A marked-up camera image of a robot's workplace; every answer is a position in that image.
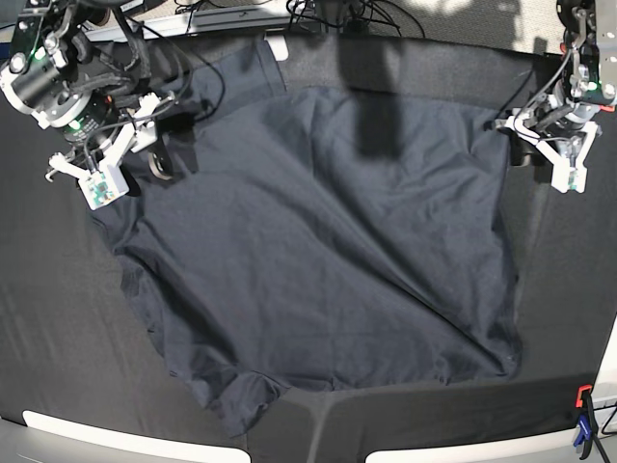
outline cable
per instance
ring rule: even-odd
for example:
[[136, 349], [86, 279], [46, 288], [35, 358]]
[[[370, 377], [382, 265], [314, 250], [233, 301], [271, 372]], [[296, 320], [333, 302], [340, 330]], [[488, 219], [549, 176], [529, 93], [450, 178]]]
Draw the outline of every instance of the cable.
[[[513, 127], [514, 130], [520, 135], [520, 136], [524, 136], [518, 129], [517, 129], [517, 121], [519, 120], [519, 117], [521, 116], [521, 114], [526, 113], [527, 110], [531, 107], [531, 105], [533, 103], [535, 103], [541, 95], [543, 95], [548, 89], [549, 87], [554, 84], [555, 80], [557, 80], [559, 78], [559, 76], [561, 75], [561, 73], [563, 72], [563, 69], [566, 68], [566, 66], [568, 65], [568, 63], [570, 62], [570, 59], [572, 58], [572, 48], [568, 48], [568, 51], [566, 53], [566, 55], [563, 57], [563, 61], [561, 63], [561, 66], [559, 66], [559, 68], [557, 69], [557, 71], [555, 72], [555, 74], [550, 78], [550, 80], [539, 90], [537, 91], [530, 99], [529, 101], [524, 105], [523, 109], [521, 109], [521, 111], [519, 112], [519, 114], [516, 115], [516, 117], [514, 118], [514, 123], [513, 123]], [[538, 136], [537, 140], [539, 141], [543, 141], [541, 136]]]
[[418, 21], [417, 18], [413, 14], [411, 14], [410, 12], [405, 10], [403, 7], [401, 7], [400, 5], [392, 2], [391, 0], [371, 0], [371, 1], [372, 2], [386, 3], [388, 5], [393, 6], [397, 10], [401, 11], [405, 16], [407, 16], [411, 21], [413, 21], [416, 24], [417, 29], [420, 31], [420, 34], [422, 34], [422, 38], [426, 39], [426, 31], [422, 27], [422, 24], [420, 23], [420, 21]]
[[129, 120], [129, 121], [122, 121], [122, 122], [118, 122], [118, 123], [109, 123], [107, 125], [103, 125], [103, 126], [97, 128], [97, 129], [93, 130], [92, 132], [90, 132], [88, 134], [88, 136], [86, 137], [86, 140], [84, 141], [84, 154], [85, 154], [87, 160], [94, 161], [94, 157], [92, 156], [92, 153], [90, 152], [90, 147], [89, 147], [89, 144], [92, 141], [92, 138], [94, 137], [94, 135], [96, 135], [97, 133], [101, 133], [101, 132], [103, 132], [105, 130], [112, 129], [112, 128], [124, 127], [128, 123], [140, 123], [140, 122], [143, 122], [143, 121], [152, 121], [152, 120], [162, 116], [163, 114], [167, 113], [170, 109], [172, 109], [174, 106], [176, 106], [184, 98], [184, 95], [188, 92], [188, 90], [191, 87], [191, 84], [193, 82], [193, 76], [195, 74], [195, 68], [193, 67], [193, 63], [191, 62], [191, 59], [184, 52], [184, 50], [182, 50], [182, 48], [180, 48], [178, 45], [176, 45], [173, 41], [169, 40], [167, 37], [164, 37], [161, 34], [159, 34], [154, 29], [146, 26], [146, 24], [144, 24], [143, 22], [140, 22], [140, 21], [138, 21], [136, 19], [133, 19], [132, 17], [128, 17], [128, 16], [126, 16], [126, 18], [129, 19], [130, 21], [134, 22], [135, 24], [141, 25], [141, 27], [143, 27], [144, 29], [150, 31], [152, 34], [154, 34], [159, 39], [163, 39], [164, 41], [168, 42], [173, 47], [173, 49], [175, 50], [177, 56], [182, 58], [182, 59], [184, 59], [184, 61], [186, 62], [187, 66], [188, 66], [188, 73], [189, 73], [189, 75], [186, 78], [186, 82], [184, 83], [184, 85], [182, 86], [182, 88], [180, 89], [178, 94], [174, 97], [174, 100], [171, 101], [163, 109], [155, 111], [151, 115], [144, 116], [142, 118], [131, 118], [131, 120]]
[[[366, 22], [368, 23], [374, 23], [374, 24], [385, 24], [387, 26], [393, 27], [396, 29], [396, 33], [398, 34], [399, 37], [403, 37], [403, 35], [401, 34], [401, 28], [398, 24], [396, 24], [396, 22], [394, 21], [394, 19], [392, 18], [392, 16], [385, 11], [383, 8], [377, 6], [375, 4], [374, 1], [369, 0], [368, 2], [364, 2], [363, 0], [360, 0], [360, 2], [365, 6], [371, 9], [371, 16], [370, 18], [366, 19]], [[379, 16], [381, 16], [382, 18], [384, 18], [386, 21], [381, 21], [379, 19], [373, 19], [373, 13], [377, 13]]]

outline black mat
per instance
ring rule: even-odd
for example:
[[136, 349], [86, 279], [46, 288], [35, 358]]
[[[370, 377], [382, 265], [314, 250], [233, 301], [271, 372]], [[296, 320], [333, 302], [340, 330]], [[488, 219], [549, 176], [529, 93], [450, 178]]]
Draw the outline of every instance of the black mat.
[[[208, 60], [252, 38], [180, 40]], [[398, 92], [490, 108], [521, 105], [556, 61], [424, 41], [289, 38], [287, 89], [310, 85]], [[174, 66], [156, 53], [168, 76]], [[0, 98], [0, 416], [23, 410], [124, 432], [247, 449], [253, 461], [362, 461], [377, 449], [471, 444], [574, 426], [579, 385], [593, 381], [617, 287], [617, 124], [588, 159], [583, 195], [561, 195], [513, 169], [504, 214], [520, 269], [523, 367], [508, 384], [464, 383], [336, 394], [291, 391], [248, 435], [218, 421], [168, 377], [119, 291], [120, 273], [68, 178], [49, 185], [62, 150]], [[358, 123], [369, 121], [370, 114]]]

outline white plastic part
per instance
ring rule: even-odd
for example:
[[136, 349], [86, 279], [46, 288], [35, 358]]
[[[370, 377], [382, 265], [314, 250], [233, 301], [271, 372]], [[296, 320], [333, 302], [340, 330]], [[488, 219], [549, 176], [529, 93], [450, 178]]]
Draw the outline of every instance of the white plastic part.
[[281, 62], [289, 58], [289, 48], [284, 36], [266, 36], [266, 41], [272, 49], [275, 60]]
[[128, 185], [120, 167], [104, 165], [102, 162], [98, 171], [87, 178], [80, 178], [78, 183], [92, 210], [100, 209], [128, 193]]
[[472, 463], [571, 446], [575, 429], [508, 441], [439, 449], [385, 450], [371, 453], [366, 463]]
[[90, 172], [72, 165], [67, 161], [65, 156], [59, 152], [49, 158], [49, 165], [56, 171], [75, 177], [78, 180], [85, 180], [90, 176]]
[[39, 431], [111, 449], [133, 451], [144, 455], [173, 458], [175, 460], [195, 463], [251, 463], [251, 457], [241, 449], [199, 446], [196, 444], [165, 441], [163, 439], [152, 439], [101, 429], [99, 427], [86, 426], [76, 422], [67, 422], [30, 411], [23, 412], [23, 420], [28, 427]]

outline wire bundle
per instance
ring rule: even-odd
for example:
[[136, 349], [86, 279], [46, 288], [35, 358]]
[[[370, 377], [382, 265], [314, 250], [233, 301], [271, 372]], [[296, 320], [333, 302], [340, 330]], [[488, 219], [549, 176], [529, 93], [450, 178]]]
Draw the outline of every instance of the wire bundle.
[[286, 8], [290, 15], [289, 28], [295, 24], [301, 29], [308, 31], [309, 29], [301, 23], [301, 19], [318, 22], [333, 29], [345, 29], [351, 23], [359, 22], [364, 25], [382, 24], [392, 27], [398, 36], [403, 37], [401, 26], [396, 23], [388, 12], [388, 6], [397, 9], [407, 16], [416, 26], [420, 36], [426, 39], [426, 32], [417, 18], [392, 0], [357, 0], [357, 2], [354, 7], [351, 3], [343, 1], [339, 6], [335, 21], [331, 21], [320, 17], [315, 12], [316, 5], [314, 0], [287, 0]]

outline black cable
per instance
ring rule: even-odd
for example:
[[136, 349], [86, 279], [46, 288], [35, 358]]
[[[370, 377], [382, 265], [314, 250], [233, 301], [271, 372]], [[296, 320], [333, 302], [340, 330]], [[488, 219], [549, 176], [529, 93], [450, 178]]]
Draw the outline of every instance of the black cable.
[[[291, 10], [291, 4], [294, 3], [296, 4], [296, 6], [294, 6], [294, 10]], [[311, 21], [315, 21], [315, 22], [319, 22], [321, 24], [324, 24], [328, 27], [332, 27], [334, 29], [340, 29], [342, 27], [344, 27], [344, 24], [335, 24], [332, 23], [330, 21], [327, 21], [326, 19], [322, 19], [321, 17], [317, 16], [316, 14], [314, 15], [307, 15], [307, 14], [302, 14], [302, 13], [296, 13], [295, 9], [298, 8], [298, 5], [300, 4], [304, 4], [306, 3], [306, 0], [287, 0], [287, 2], [285, 3], [285, 8], [287, 9], [287, 12], [289, 14], [291, 14], [293, 17], [296, 18], [302, 18], [302, 19], [309, 19]]]
[[163, 109], [155, 111], [151, 115], [144, 116], [142, 118], [134, 118], [134, 119], [131, 119], [130, 121], [122, 121], [122, 122], [118, 122], [118, 123], [109, 123], [107, 125], [103, 125], [103, 126], [97, 128], [96, 130], [93, 130], [92, 132], [90, 132], [88, 134], [88, 136], [86, 137], [86, 140], [84, 141], [84, 154], [86, 155], [86, 159], [89, 160], [89, 161], [93, 161], [94, 160], [94, 157], [92, 156], [92, 153], [90, 152], [90, 147], [89, 147], [90, 141], [92, 140], [94, 135], [96, 135], [97, 133], [101, 133], [101, 132], [103, 132], [105, 130], [112, 129], [112, 128], [124, 127], [128, 123], [140, 123], [140, 122], [143, 122], [143, 121], [152, 121], [152, 120], [162, 116], [163, 114], [167, 113], [170, 109], [172, 109], [174, 106], [176, 106], [184, 98], [184, 95], [188, 92], [189, 88], [191, 87], [191, 83], [193, 82], [193, 76], [195, 74], [195, 68], [193, 67], [193, 63], [191, 62], [191, 59], [184, 52], [184, 50], [182, 50], [182, 48], [180, 48], [178, 45], [176, 45], [173, 41], [171, 41], [167, 37], [164, 37], [161, 34], [159, 34], [154, 29], [146, 26], [146, 24], [144, 24], [143, 22], [140, 22], [140, 21], [138, 21], [136, 19], [133, 19], [132, 17], [128, 17], [128, 16], [126, 16], [126, 18], [131, 20], [132, 22], [134, 22], [136, 24], [141, 25], [141, 27], [143, 27], [144, 29], [150, 31], [152, 34], [154, 34], [159, 39], [163, 39], [164, 41], [167, 41], [173, 47], [173, 49], [175, 50], [177, 56], [182, 58], [186, 62], [187, 66], [188, 66], [188, 73], [189, 73], [189, 75], [186, 78], [186, 82], [184, 83], [184, 86], [180, 89], [178, 94], [175, 96], [174, 100], [171, 101], [170, 103], [168, 103], [167, 106], [165, 106]]
[[422, 24], [420, 23], [420, 21], [418, 21], [417, 18], [413, 14], [405, 10], [403, 7], [392, 2], [391, 0], [371, 0], [371, 1], [386, 3], [388, 5], [393, 6], [397, 10], [401, 11], [405, 16], [407, 16], [411, 21], [413, 21], [416, 24], [417, 29], [420, 31], [420, 34], [422, 34], [422, 38], [426, 39], [426, 31], [424, 31], [424, 28], [422, 27]]
[[[371, 17], [366, 19], [366, 22], [368, 23], [374, 23], [374, 24], [384, 24], [390, 27], [393, 27], [396, 29], [396, 32], [398, 33], [399, 37], [403, 37], [403, 35], [401, 34], [401, 28], [398, 24], [396, 24], [396, 22], [394, 21], [394, 19], [392, 18], [392, 16], [389, 15], [388, 12], [386, 12], [384, 9], [378, 7], [377, 5], [375, 5], [375, 2], [372, 0], [369, 0], [368, 2], [364, 2], [363, 0], [360, 0], [360, 2], [365, 5], [366, 7], [371, 9]], [[382, 21], [379, 19], [373, 19], [372, 18], [372, 14], [373, 12], [377, 13], [379, 16], [381, 16], [382, 18], [384, 18], [386, 21]]]
[[[531, 107], [531, 105], [533, 105], [533, 103], [535, 103], [540, 98], [540, 96], [543, 95], [552, 84], [554, 84], [555, 80], [559, 78], [559, 76], [563, 72], [563, 69], [566, 68], [571, 58], [572, 58], [572, 48], [568, 48], [568, 51], [566, 55], [563, 57], [563, 61], [561, 62], [561, 65], [559, 66], [555, 74], [550, 78], [550, 80], [540, 90], [538, 90], [529, 99], [529, 101], [524, 105], [523, 109], [521, 109], [519, 114], [516, 115], [516, 117], [514, 118], [513, 128], [519, 134], [519, 136], [525, 136], [517, 129], [517, 121], [519, 120], [519, 117], [521, 116], [521, 114], [526, 113], [527, 110]], [[536, 140], [543, 141], [543, 137], [538, 135], [538, 138]]]

